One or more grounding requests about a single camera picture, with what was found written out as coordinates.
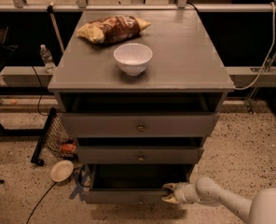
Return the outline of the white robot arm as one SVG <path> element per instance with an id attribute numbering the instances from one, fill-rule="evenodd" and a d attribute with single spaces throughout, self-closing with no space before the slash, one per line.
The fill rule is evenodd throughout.
<path id="1" fill-rule="evenodd" d="M 201 177 L 195 183 L 164 184 L 171 193 L 163 196 L 166 203 L 222 204 L 245 224 L 276 224 L 276 188 L 260 190 L 253 200 L 223 189 L 210 177 Z"/>

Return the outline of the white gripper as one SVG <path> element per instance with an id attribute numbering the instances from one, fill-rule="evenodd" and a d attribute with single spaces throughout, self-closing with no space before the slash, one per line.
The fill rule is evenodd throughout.
<path id="1" fill-rule="evenodd" d="M 173 194 L 161 198 L 165 203 L 193 203 L 194 185 L 189 183 L 167 183 L 162 186 L 164 189 L 173 190 Z"/>

